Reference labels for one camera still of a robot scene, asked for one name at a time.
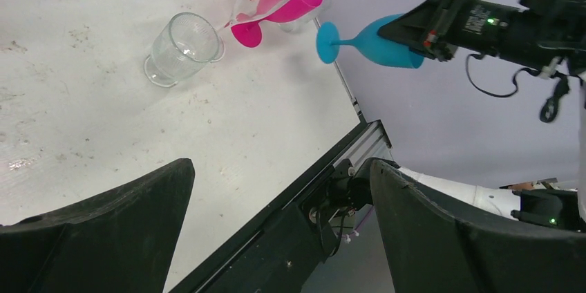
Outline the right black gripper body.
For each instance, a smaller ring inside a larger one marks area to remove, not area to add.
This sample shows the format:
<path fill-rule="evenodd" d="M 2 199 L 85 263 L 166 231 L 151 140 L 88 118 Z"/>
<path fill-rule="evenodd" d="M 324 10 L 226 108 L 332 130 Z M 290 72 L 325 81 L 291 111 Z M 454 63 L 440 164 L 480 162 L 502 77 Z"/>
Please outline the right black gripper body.
<path fill-rule="evenodd" d="M 518 9 L 485 0 L 427 0 L 423 56 L 447 62 L 458 48 L 496 55 Z"/>

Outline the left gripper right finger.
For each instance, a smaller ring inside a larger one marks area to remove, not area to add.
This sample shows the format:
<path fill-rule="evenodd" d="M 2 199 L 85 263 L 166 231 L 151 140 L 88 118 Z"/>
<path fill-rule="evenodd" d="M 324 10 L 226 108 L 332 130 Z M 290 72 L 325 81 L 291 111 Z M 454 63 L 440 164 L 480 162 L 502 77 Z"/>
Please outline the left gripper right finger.
<path fill-rule="evenodd" d="M 396 292 L 584 292 L 585 235 L 510 220 L 375 160 L 370 188 Z"/>

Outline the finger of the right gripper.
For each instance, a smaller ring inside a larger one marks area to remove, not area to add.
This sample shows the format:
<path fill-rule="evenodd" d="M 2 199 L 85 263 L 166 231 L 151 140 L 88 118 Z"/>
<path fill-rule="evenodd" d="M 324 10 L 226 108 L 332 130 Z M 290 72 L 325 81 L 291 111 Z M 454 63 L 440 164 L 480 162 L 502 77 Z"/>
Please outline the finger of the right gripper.
<path fill-rule="evenodd" d="M 425 0 L 381 26 L 377 34 L 425 58 L 453 58 L 457 46 L 448 41 L 448 31 L 465 1 Z"/>

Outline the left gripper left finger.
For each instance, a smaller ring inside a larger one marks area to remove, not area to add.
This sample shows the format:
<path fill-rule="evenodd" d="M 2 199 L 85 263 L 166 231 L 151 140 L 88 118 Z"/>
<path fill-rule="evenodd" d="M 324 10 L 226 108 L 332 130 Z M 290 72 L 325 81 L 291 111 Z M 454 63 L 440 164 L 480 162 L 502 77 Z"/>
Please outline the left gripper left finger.
<path fill-rule="evenodd" d="M 1 227 L 2 292 L 162 292 L 196 177 L 180 158 Z"/>

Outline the blue wine glass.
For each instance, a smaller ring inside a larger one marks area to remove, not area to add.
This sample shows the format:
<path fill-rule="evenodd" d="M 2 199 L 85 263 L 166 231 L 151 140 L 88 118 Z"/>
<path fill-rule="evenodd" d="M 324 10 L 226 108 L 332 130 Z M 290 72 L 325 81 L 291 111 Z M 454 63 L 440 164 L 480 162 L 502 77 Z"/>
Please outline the blue wine glass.
<path fill-rule="evenodd" d="M 368 24 L 352 39 L 341 39 L 332 22 L 321 24 L 316 36 L 316 51 L 320 60 L 331 64 L 339 55 L 340 46 L 356 48 L 366 59 L 380 66 L 391 68 L 419 68 L 424 57 L 410 51 L 408 46 L 380 37 L 377 32 L 382 26 L 398 19 L 401 15 L 388 15 Z"/>

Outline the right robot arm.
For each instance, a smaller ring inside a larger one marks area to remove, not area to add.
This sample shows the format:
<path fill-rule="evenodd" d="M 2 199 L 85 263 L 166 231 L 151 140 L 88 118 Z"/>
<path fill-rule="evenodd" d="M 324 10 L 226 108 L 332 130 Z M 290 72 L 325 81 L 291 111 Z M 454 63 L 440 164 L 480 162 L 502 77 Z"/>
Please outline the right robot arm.
<path fill-rule="evenodd" d="M 571 77 L 585 79 L 585 0 L 519 0 L 518 7 L 485 0 L 426 0 L 379 27 L 378 35 L 413 53 L 447 62 L 458 48 L 472 58 L 496 57 L 555 79 L 540 120 L 553 122 Z"/>

